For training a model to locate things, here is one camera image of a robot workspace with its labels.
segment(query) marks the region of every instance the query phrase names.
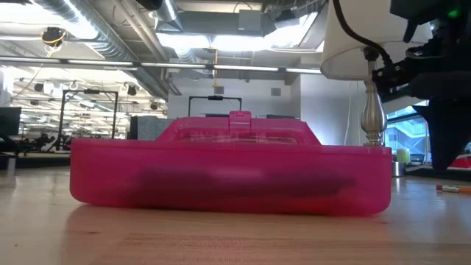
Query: window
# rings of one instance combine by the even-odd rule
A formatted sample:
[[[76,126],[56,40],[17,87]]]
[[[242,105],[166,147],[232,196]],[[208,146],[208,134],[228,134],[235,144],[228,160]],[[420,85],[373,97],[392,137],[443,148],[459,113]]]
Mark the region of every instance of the window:
[[[425,106],[427,101],[415,105]],[[388,114],[388,127],[384,132],[384,142],[391,147],[392,153],[397,154],[398,149],[409,149],[410,154],[426,155],[428,134],[427,122],[412,106]],[[471,152],[471,142],[466,145],[466,153]],[[428,162],[432,161],[430,141],[428,140]]]
[[[389,123],[384,133],[384,141],[387,147],[391,147],[393,154],[396,154],[398,149],[409,149],[411,154],[425,155],[427,152],[426,133],[429,136],[427,123],[424,118],[419,117]],[[431,160],[430,145],[428,159]]]

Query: yellow object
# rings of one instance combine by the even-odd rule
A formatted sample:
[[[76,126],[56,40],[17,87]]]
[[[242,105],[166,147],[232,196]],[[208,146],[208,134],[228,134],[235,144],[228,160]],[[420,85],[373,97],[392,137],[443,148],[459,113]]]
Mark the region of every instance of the yellow object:
[[[397,162],[410,163],[411,162],[411,151],[408,148],[398,149],[396,157],[397,157]]]
[[[61,41],[65,37],[66,33],[67,32],[64,32],[64,34],[62,34],[62,36],[60,38],[56,39],[56,40],[44,40],[43,39],[44,32],[42,32],[41,33],[41,40],[43,40],[44,43],[56,43],[57,44],[59,41]]]

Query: translucent pink box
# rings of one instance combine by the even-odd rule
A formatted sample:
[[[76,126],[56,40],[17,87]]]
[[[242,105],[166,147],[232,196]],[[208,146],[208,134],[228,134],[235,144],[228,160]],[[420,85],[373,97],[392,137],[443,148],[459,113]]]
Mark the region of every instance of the translucent pink box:
[[[94,205],[368,215],[391,196],[390,148],[323,146],[305,122],[190,117],[156,141],[74,139],[71,193]]]

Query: ceiling light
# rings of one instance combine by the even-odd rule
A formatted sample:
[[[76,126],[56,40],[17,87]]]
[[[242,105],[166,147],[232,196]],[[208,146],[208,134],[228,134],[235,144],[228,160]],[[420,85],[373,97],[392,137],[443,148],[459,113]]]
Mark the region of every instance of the ceiling light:
[[[0,61],[19,63],[60,63],[58,59],[0,56]]]
[[[297,46],[308,33],[316,17],[317,12],[314,12],[301,18],[292,19],[290,20],[291,23],[285,23],[288,21],[284,21],[277,26],[274,32],[265,36],[265,41],[272,48],[291,48]]]
[[[55,127],[57,127],[56,125],[54,125],[54,124],[50,124],[50,123],[45,123],[44,125],[46,125],[46,126],[49,126],[49,127],[52,127],[52,128],[55,128]]]
[[[213,42],[213,47],[220,51],[242,52],[242,51],[261,51],[269,49],[263,37],[247,37],[237,35],[219,35]]]
[[[35,84],[35,91],[36,92],[43,92],[44,84],[37,83]]]
[[[136,91],[135,89],[135,85],[130,85],[128,88],[127,88],[127,94],[130,95],[130,96],[135,96],[138,92]]]
[[[144,67],[206,69],[206,65],[196,63],[142,63],[141,65]]]
[[[85,106],[85,107],[95,107],[95,104],[92,102],[87,102],[87,101],[81,101],[79,102],[80,106]]]
[[[242,71],[278,71],[278,67],[263,66],[214,66],[217,70],[242,70]]]
[[[93,66],[132,66],[132,62],[116,62],[105,60],[69,60],[69,63]]]
[[[159,106],[158,106],[157,103],[155,103],[155,102],[152,102],[152,103],[150,104],[150,109],[151,109],[151,110],[157,110],[158,107],[159,107]]]
[[[323,52],[324,51],[324,43],[325,41],[323,40],[319,47],[317,47],[316,52]]]
[[[157,33],[157,38],[162,46],[172,47],[175,49],[208,48],[210,46],[208,37],[204,35]]]
[[[287,68],[288,73],[296,74],[321,74],[320,69],[302,69],[302,68]]]

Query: wooden tabletop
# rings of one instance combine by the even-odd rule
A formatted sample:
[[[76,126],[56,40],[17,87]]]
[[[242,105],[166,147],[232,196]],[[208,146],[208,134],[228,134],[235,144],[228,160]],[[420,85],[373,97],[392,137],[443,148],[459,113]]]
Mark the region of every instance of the wooden tabletop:
[[[0,264],[471,264],[471,195],[435,191],[466,183],[392,183],[385,212],[331,218],[98,208],[67,168],[18,170],[0,177]]]

